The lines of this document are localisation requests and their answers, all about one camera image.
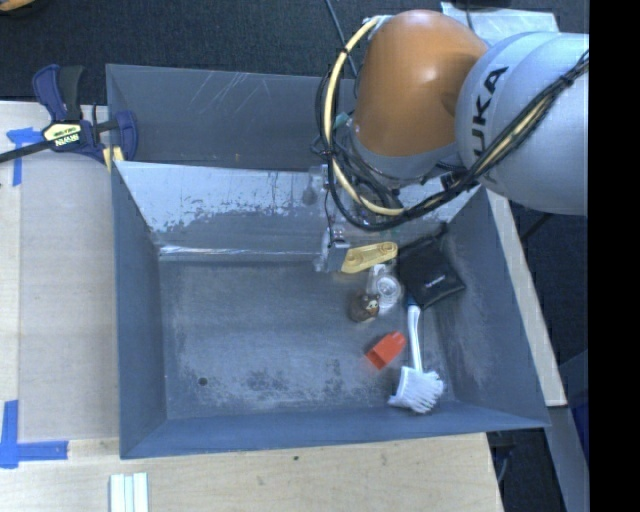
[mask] small bottle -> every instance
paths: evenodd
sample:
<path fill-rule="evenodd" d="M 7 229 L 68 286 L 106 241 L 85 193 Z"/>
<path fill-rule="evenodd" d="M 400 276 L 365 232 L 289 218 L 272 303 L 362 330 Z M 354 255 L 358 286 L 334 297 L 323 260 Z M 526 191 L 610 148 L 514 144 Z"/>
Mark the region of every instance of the small bottle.
<path fill-rule="evenodd" d="M 402 298 L 402 284 L 393 274 L 393 264 L 380 263 L 369 270 L 367 292 L 379 295 L 380 313 L 391 308 Z"/>

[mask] white bristles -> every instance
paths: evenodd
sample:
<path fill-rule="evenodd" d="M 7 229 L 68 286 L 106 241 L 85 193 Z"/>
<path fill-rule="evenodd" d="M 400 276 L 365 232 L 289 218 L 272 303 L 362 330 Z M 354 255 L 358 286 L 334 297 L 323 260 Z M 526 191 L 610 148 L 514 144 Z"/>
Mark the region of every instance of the white bristles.
<path fill-rule="evenodd" d="M 415 368 L 403 366 L 398 391 L 389 397 L 388 403 L 394 407 L 405 407 L 424 414 L 433 408 L 443 391 L 444 383 L 436 372 L 423 373 Z"/>

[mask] orange block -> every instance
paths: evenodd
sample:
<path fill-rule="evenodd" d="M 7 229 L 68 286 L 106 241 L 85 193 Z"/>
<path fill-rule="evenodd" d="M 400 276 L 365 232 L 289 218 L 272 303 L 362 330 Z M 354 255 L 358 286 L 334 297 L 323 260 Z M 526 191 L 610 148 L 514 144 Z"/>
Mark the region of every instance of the orange block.
<path fill-rule="evenodd" d="M 400 331 L 393 331 L 376 343 L 375 347 L 366 353 L 366 357 L 378 370 L 382 370 L 395 359 L 406 344 L 404 335 Z"/>

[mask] yellow clip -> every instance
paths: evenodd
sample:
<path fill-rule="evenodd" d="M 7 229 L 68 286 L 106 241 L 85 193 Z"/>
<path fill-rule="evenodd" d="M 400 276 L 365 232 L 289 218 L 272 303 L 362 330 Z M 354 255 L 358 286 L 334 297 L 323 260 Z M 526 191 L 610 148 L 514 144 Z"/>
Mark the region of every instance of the yellow clip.
<path fill-rule="evenodd" d="M 355 274 L 361 270 L 384 263 L 398 255 L 398 245 L 394 242 L 380 242 L 379 244 L 355 247 L 347 251 L 342 264 L 342 272 Z"/>

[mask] wooden table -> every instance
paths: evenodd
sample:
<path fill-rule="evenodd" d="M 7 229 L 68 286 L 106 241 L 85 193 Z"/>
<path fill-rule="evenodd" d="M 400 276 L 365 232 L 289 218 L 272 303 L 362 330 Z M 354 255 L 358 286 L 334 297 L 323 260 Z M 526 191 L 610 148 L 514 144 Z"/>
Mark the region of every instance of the wooden table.
<path fill-rule="evenodd" d="M 47 119 L 40 105 L 0 102 L 0 151 L 14 147 L 4 137 L 7 130 L 25 126 L 39 129 L 47 124 Z M 74 163 L 75 157 L 41 153 L 34 158 L 45 159 L 47 165 L 62 166 Z M 53 391 L 62 386 L 60 392 L 69 395 L 65 406 L 78 411 L 69 421 L 86 422 L 89 417 L 95 419 L 98 414 L 95 409 L 100 407 L 92 394 L 95 390 L 88 383 L 86 393 L 77 386 L 68 392 L 64 385 L 68 386 L 73 372 L 87 371 L 85 363 L 91 368 L 113 364 L 112 361 L 101 361 L 95 353 L 92 356 L 92 352 L 84 350 L 83 361 L 75 361 L 58 375 L 38 372 L 33 366 L 28 369 L 30 375 L 25 375 L 26 370 L 20 365 L 25 356 L 20 354 L 21 340 L 29 333 L 21 330 L 20 314 L 22 186 L 12 186 L 12 169 L 11 162 L 0 165 L 0 406 L 2 401 L 25 396 L 30 386 L 45 386 Z M 491 201 L 546 403 L 565 405 L 557 365 L 509 205 L 495 195 Z M 65 293 L 64 273 L 51 277 L 49 289 L 56 282 L 59 287 L 55 288 L 56 293 Z M 77 328 L 89 327 L 80 322 Z M 39 347 L 43 367 L 51 358 L 61 357 L 53 351 L 48 353 L 46 343 Z M 62 374 L 67 384 L 62 382 Z M 46 414 L 45 419 L 53 423 L 58 419 L 53 412 Z M 107 418 L 117 424 L 112 415 Z M 106 511 L 110 475 L 136 472 L 148 473 L 153 512 L 503 510 L 485 434 L 136 461 L 119 459 L 117 437 L 88 435 L 72 439 L 68 455 L 66 461 L 23 462 L 15 470 L 0 469 L 0 511 Z"/>

